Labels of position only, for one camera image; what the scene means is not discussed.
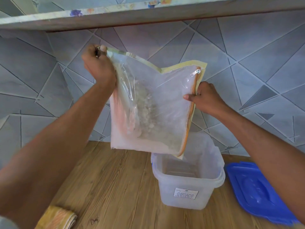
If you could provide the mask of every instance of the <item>person's left hand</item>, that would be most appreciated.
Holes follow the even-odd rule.
[[[115,88],[116,85],[116,71],[110,59],[106,56],[107,47],[101,45],[100,50],[97,49],[99,45],[89,45],[82,54],[84,67],[96,79],[97,83],[105,83],[110,88]]]

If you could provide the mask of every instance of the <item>forearm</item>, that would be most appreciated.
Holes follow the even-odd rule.
[[[234,134],[281,199],[305,223],[305,154],[229,107],[214,116]]]
[[[113,87],[107,85],[95,84],[0,171],[0,215],[24,228],[35,226],[82,156],[93,127],[113,91]]]

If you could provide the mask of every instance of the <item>person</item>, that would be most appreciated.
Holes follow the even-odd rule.
[[[116,86],[106,47],[90,45],[82,55],[96,80],[65,114],[44,128],[0,171],[0,215],[30,229],[43,215],[63,181],[82,157],[93,127]],[[305,154],[231,109],[213,84],[183,96],[223,123],[253,158],[300,222],[305,223]]]

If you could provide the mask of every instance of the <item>person's right arm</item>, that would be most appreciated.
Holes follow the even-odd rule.
[[[197,95],[183,98],[234,134],[288,208],[305,224],[305,154],[231,109],[213,84],[201,82]]]

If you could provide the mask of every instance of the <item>wooden floor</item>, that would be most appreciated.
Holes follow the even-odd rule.
[[[111,150],[107,142],[89,142],[85,150],[52,202],[78,215],[74,228],[288,228],[246,213],[227,178],[214,190],[204,210],[169,207],[160,200],[150,153]],[[241,156],[223,157],[225,162],[238,162],[241,158],[251,161]]]

